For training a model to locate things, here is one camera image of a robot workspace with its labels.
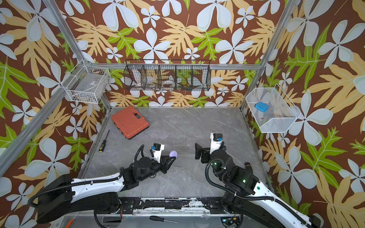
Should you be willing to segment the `purple earbud charging case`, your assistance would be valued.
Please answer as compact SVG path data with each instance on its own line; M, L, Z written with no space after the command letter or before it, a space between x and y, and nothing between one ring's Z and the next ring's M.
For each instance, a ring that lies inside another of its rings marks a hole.
M178 157L178 153L177 153L177 151L171 151L171 152L169 153L169 157L175 157L175 158L177 158L177 157Z

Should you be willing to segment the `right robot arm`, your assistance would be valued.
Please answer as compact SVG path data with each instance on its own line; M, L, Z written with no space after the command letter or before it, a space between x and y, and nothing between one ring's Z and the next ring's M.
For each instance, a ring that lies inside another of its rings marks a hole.
M318 228L321 220L307 216L276 196L253 174L250 163L237 166L226 152L223 142L213 141L211 147L195 144L195 158L205 164L208 183L225 192L223 210L229 214L246 215L268 228Z

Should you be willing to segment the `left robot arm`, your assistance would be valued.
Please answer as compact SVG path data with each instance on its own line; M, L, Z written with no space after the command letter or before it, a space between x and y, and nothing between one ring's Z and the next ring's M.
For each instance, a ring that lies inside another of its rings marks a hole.
M151 157L144 155L144 146L137 150L129 167L103 177L78 179L62 175L28 200L37 209L38 224L45 224L79 211L112 213L121 208L118 193L129 191L141 181L153 178L159 172L166 174L177 158L177 152L162 155L164 146L155 143L150 148Z

